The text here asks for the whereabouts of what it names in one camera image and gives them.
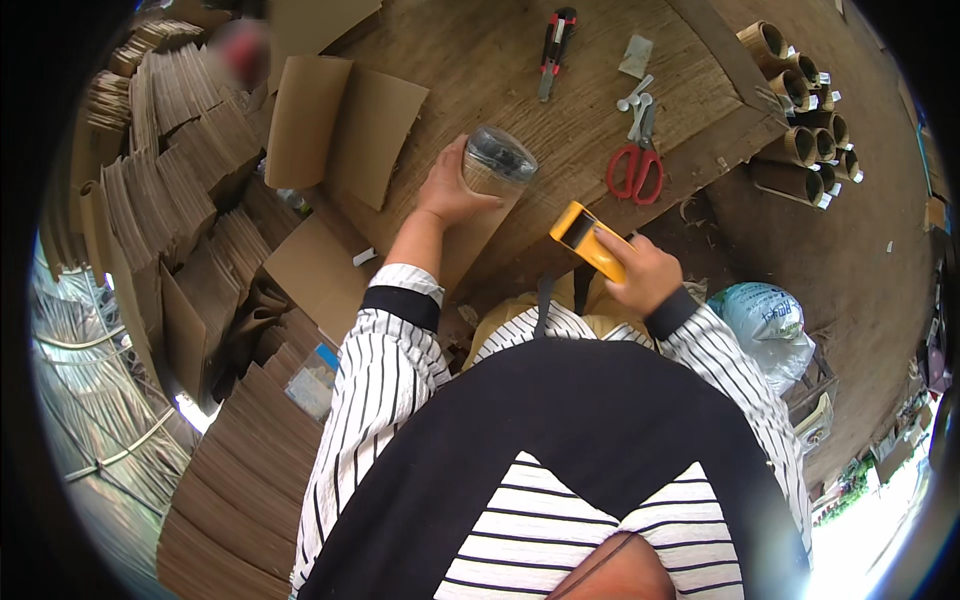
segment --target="green plant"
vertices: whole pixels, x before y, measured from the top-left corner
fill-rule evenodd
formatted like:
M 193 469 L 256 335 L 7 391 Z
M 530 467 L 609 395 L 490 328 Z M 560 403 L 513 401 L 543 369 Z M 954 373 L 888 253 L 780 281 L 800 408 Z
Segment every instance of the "green plant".
M 867 493 L 867 471 L 874 467 L 874 456 L 868 454 L 862 461 L 859 461 L 845 468 L 840 474 L 840 483 L 843 485 L 843 493 L 836 504 L 826 509 L 817 521 L 817 526 L 829 523 L 838 516 L 842 515 L 854 502 Z

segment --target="sleeve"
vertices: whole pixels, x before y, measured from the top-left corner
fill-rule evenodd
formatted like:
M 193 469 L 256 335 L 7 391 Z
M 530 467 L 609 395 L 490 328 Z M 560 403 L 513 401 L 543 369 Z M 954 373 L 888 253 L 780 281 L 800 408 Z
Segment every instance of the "sleeve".
M 300 512 L 295 594 L 373 461 L 449 381 L 436 334 L 443 298 L 436 279 L 412 265 L 386 265 L 371 280 L 340 345 L 330 413 Z
M 697 304 L 684 288 L 665 300 L 645 324 L 660 341 L 665 357 L 696 372 L 743 411 L 768 456 L 809 558 L 812 526 L 804 453 L 786 403 L 770 389 L 756 361 L 740 348 L 727 324 L 708 306 Z

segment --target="khaki pants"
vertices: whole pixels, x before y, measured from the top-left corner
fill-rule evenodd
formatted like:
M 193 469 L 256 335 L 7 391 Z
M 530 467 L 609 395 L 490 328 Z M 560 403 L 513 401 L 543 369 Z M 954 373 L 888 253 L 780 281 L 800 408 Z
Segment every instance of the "khaki pants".
M 613 299 L 607 291 L 604 279 L 605 277 L 602 274 L 597 273 L 590 281 L 587 303 L 584 305 L 584 323 L 596 334 L 598 339 L 603 339 L 605 335 L 624 323 L 636 331 L 648 335 L 643 320 L 629 308 Z M 563 308 L 573 310 L 572 271 L 554 282 L 550 298 Z M 487 313 L 480 325 L 477 326 L 476 333 L 473 334 L 473 344 L 470 346 L 470 354 L 464 365 L 464 371 L 473 364 L 474 357 L 491 334 L 503 326 L 504 323 L 536 307 L 537 292 L 527 292 L 518 298 L 504 300 L 494 310 Z

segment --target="hand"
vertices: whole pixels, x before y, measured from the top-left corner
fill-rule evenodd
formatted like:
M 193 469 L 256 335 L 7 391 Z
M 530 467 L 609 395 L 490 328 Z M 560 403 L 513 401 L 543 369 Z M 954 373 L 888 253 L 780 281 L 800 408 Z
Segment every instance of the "hand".
M 635 235 L 630 244 L 636 252 L 602 228 L 594 228 L 597 240 L 623 263 L 627 280 L 613 283 L 607 279 L 607 290 L 613 299 L 635 310 L 642 319 L 653 313 L 677 288 L 684 285 L 680 261 L 654 246 L 643 235 Z
M 437 156 L 430 175 L 420 186 L 417 211 L 437 217 L 444 228 L 462 223 L 478 212 L 497 210 L 503 200 L 477 194 L 464 181 L 464 147 L 467 135 L 457 137 Z

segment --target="white plastic sack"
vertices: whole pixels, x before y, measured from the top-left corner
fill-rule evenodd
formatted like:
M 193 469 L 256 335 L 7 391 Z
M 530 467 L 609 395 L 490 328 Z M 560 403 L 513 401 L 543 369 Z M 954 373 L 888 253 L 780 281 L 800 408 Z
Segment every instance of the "white plastic sack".
M 817 345 L 804 333 L 804 310 L 789 293 L 769 283 L 737 283 L 707 305 L 730 326 L 777 396 L 806 372 Z

